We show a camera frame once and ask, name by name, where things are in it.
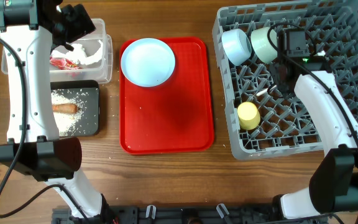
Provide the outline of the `white plastic spoon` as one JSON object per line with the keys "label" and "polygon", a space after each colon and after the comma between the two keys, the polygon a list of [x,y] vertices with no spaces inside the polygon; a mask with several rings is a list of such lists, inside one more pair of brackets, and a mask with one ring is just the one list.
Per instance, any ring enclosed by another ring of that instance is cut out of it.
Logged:
{"label": "white plastic spoon", "polygon": [[276,85],[272,85],[268,88],[265,88],[259,92],[257,92],[255,95],[256,96],[261,96],[261,95],[264,95],[264,94],[269,94],[272,90],[274,90],[277,86]]}

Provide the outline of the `light blue rice bowl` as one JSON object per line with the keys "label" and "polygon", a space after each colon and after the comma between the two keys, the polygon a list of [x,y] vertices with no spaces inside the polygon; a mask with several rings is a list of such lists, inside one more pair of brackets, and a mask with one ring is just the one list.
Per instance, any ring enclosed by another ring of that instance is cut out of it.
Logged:
{"label": "light blue rice bowl", "polygon": [[222,44],[224,53],[235,66],[241,65],[251,56],[252,46],[248,36],[241,29],[224,32],[222,35]]}

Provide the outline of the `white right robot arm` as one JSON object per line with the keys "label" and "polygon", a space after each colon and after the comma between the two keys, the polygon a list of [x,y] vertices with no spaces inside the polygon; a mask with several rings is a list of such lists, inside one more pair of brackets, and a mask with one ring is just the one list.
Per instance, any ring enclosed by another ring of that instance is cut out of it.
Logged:
{"label": "white right robot arm", "polygon": [[301,100],[324,149],[324,159],[307,188],[280,197],[282,215],[287,219],[358,213],[358,122],[341,96],[326,59],[309,54],[309,35],[294,27],[281,35],[267,36],[278,55],[278,62],[270,65],[278,89]]}

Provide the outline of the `yellow plastic cup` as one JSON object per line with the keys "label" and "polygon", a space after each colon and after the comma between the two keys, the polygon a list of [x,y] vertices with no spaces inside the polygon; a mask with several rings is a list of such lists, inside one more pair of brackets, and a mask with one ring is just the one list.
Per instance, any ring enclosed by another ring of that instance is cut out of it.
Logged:
{"label": "yellow plastic cup", "polygon": [[252,102],[243,102],[237,107],[241,129],[252,130],[260,123],[260,113]]}

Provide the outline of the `pale green bowl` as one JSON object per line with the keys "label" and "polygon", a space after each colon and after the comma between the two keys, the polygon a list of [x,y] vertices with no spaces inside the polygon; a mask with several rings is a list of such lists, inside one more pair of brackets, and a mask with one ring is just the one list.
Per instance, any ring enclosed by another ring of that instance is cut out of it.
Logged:
{"label": "pale green bowl", "polygon": [[250,36],[253,50],[263,63],[271,63],[277,58],[277,51],[272,47],[267,38],[269,29],[269,27],[264,27],[254,30]]}

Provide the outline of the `white rice pile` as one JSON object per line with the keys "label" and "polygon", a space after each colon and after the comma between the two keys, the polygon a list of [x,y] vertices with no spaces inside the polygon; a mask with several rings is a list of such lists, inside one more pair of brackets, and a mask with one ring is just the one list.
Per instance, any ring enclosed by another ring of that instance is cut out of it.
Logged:
{"label": "white rice pile", "polygon": [[51,92],[52,105],[59,105],[65,103],[73,103],[78,106],[78,112],[75,114],[64,114],[64,113],[55,113],[53,112],[57,128],[59,130],[60,137],[72,136],[77,130],[76,125],[79,123],[80,119],[83,117],[83,104],[77,96],[69,97],[64,96],[64,93],[72,93],[70,90],[53,90]]}

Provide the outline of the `red snack wrapper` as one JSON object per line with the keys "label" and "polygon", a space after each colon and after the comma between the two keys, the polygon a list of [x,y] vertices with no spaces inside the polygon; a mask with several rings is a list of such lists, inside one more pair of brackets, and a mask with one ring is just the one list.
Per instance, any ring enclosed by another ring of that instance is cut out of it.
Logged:
{"label": "red snack wrapper", "polygon": [[79,70],[80,66],[67,58],[50,57],[50,64],[60,70]]}

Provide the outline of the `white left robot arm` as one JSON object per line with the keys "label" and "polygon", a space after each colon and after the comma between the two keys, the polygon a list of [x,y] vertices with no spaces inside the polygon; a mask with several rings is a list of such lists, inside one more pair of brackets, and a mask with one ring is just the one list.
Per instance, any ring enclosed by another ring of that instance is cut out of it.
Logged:
{"label": "white left robot arm", "polygon": [[0,163],[55,189],[81,222],[105,220],[105,198],[81,170],[78,138],[61,138],[52,109],[50,54],[92,33],[83,5],[0,0],[0,43],[8,67],[10,118]]}

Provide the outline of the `white napkin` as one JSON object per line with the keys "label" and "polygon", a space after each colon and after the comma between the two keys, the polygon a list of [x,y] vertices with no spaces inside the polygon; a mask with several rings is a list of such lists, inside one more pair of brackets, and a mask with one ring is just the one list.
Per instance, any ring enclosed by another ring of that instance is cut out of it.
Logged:
{"label": "white napkin", "polygon": [[82,44],[72,44],[71,45],[74,50],[68,51],[67,53],[61,53],[57,50],[52,51],[52,58],[64,58],[68,59],[69,61],[73,62],[77,65],[91,65],[96,62],[99,62],[103,56],[103,47],[104,44],[101,40],[98,40],[98,47],[99,49],[93,54],[88,56],[85,52],[85,48]]}

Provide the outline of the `light blue oval plate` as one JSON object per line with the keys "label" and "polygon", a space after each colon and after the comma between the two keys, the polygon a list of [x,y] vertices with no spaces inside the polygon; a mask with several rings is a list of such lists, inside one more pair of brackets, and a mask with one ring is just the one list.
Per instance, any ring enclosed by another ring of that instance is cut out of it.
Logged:
{"label": "light blue oval plate", "polygon": [[135,40],[121,56],[123,75],[131,83],[141,87],[155,87],[166,82],[175,66],[173,50],[159,39]]}

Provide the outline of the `brown sausage piece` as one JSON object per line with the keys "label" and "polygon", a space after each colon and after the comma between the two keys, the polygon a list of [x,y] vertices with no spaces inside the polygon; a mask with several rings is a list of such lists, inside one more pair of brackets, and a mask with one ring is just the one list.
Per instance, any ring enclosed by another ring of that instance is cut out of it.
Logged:
{"label": "brown sausage piece", "polygon": [[73,103],[52,105],[52,109],[55,113],[75,114],[78,112],[78,106]]}

